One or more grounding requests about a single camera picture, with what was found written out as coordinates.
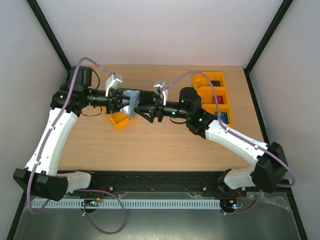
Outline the blue card in bin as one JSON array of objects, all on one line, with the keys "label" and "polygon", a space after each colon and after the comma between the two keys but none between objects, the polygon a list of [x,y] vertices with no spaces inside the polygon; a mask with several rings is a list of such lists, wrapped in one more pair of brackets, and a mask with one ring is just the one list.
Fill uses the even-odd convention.
[{"label": "blue card in bin", "polygon": [[224,123],[224,124],[229,124],[229,115],[227,112],[216,112],[216,116],[220,118],[220,120]]}]

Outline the black frame post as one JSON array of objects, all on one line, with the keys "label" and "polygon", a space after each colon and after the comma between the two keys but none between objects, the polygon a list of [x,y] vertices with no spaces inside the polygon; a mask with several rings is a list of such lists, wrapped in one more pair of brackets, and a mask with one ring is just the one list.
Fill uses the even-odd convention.
[{"label": "black frame post", "polygon": [[244,68],[244,73],[246,76],[248,76],[255,67],[260,56],[262,55],[263,51],[265,50],[266,46],[268,45],[273,34],[277,30],[279,24],[283,20],[284,16],[286,15],[287,11],[289,10],[293,2],[294,0],[283,0],[280,4],[277,12],[275,13],[274,17],[272,18],[272,21],[270,22],[267,30],[265,31],[262,39],[260,40],[257,48],[251,56],[247,66]]},{"label": "black frame post", "polygon": [[68,72],[72,68],[72,66],[71,66],[65,52],[63,51],[54,31],[52,30],[45,14],[43,13],[38,1],[37,0],[26,0],[26,2],[28,3],[31,11],[33,12],[33,14],[36,17],[38,23],[40,24],[42,30],[44,31],[47,39],[49,40],[54,51],[56,52],[63,67]]}]

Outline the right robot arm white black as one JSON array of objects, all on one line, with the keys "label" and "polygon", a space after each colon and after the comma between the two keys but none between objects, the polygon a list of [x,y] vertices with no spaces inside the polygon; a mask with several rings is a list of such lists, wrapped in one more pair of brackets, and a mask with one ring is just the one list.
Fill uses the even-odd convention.
[{"label": "right robot arm white black", "polygon": [[134,111],[150,123],[155,118],[159,122],[164,117],[185,119],[186,127],[194,135],[218,143],[245,159],[249,167],[227,169],[220,176],[218,191],[224,196],[247,187],[272,193],[287,172],[281,145],[251,139],[220,122],[216,115],[202,108],[202,99],[193,87],[184,87],[176,102],[165,101],[156,92],[141,90]]}]

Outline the left black frame post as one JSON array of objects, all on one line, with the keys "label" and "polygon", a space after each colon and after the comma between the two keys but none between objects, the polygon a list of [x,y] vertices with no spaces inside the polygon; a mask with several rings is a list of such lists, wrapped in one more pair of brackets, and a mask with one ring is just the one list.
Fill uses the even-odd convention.
[{"label": "left black frame post", "polygon": [[26,2],[28,3],[31,11],[33,12],[33,14],[36,17],[38,23],[40,24],[42,30],[44,31],[47,39],[49,40],[54,51],[56,52],[63,67],[68,72],[72,68],[72,66],[71,66],[65,52],[63,51],[54,31],[52,30],[45,14],[43,13],[38,1],[37,0],[26,0]]}]

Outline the black item in bin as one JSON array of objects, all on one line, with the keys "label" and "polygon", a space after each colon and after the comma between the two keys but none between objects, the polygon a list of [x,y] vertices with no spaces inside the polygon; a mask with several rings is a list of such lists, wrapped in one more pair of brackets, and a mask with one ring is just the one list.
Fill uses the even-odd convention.
[{"label": "black item in bin", "polygon": [[219,80],[211,80],[211,84],[214,87],[220,87],[221,86],[221,82]]}]

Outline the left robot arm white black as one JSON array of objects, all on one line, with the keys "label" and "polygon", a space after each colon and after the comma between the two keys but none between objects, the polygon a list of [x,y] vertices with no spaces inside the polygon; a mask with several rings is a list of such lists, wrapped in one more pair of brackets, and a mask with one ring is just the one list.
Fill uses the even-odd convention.
[{"label": "left robot arm white black", "polygon": [[91,174],[86,171],[58,174],[58,163],[68,135],[87,106],[105,107],[116,112],[127,107],[129,97],[117,93],[123,82],[118,73],[112,73],[105,89],[93,89],[91,67],[73,66],[65,82],[52,96],[49,118],[40,142],[23,169],[17,168],[13,179],[31,195],[53,201],[61,200],[68,192],[85,189],[90,185]]}]

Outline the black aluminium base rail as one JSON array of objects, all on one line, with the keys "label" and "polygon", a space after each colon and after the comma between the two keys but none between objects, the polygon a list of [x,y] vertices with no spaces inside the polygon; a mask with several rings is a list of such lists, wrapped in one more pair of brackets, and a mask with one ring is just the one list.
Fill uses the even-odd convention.
[{"label": "black aluminium base rail", "polygon": [[16,169],[13,179],[30,195],[59,201],[65,195],[98,196],[124,192],[196,192],[204,197],[227,198],[236,192],[262,190],[272,193],[283,191],[280,186],[262,188],[261,186],[227,186],[224,180],[228,171],[207,172],[122,172],[122,171],[61,171],[56,176],[44,173],[32,174],[27,169]]}]

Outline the right black frame post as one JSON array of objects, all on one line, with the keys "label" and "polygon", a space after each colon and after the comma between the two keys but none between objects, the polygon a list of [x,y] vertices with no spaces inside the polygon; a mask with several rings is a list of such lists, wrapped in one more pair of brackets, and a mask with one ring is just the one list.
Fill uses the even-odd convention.
[{"label": "right black frame post", "polygon": [[287,11],[289,10],[293,2],[294,0],[283,0],[280,4],[277,12],[275,13],[274,17],[272,18],[272,21],[270,22],[267,30],[265,31],[262,39],[260,40],[257,48],[251,56],[247,66],[244,68],[244,73],[246,76],[248,76],[255,67],[260,56],[262,55],[263,51],[265,50],[266,46],[268,45],[273,34],[277,30],[279,24],[283,20],[284,16],[286,15]]}]

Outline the small yellow bin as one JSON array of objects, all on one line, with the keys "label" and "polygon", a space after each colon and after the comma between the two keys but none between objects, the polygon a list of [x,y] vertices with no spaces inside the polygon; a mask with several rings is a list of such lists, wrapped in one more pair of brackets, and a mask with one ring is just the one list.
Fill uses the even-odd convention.
[{"label": "small yellow bin", "polygon": [[102,107],[104,113],[109,117],[111,123],[113,124],[113,126],[119,130],[121,128],[123,128],[124,126],[132,123],[135,118],[129,119],[129,115],[128,114],[124,114],[122,112],[116,112],[113,114],[107,114],[107,108],[106,107]]}]

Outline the red card in bin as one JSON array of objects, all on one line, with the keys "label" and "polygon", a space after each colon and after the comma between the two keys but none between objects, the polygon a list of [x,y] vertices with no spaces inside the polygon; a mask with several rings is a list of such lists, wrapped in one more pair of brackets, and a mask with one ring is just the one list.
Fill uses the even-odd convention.
[{"label": "red card in bin", "polygon": [[212,98],[212,101],[213,101],[213,104],[224,104],[224,99],[223,99],[223,96],[221,95],[217,95],[216,97],[213,96]]}]

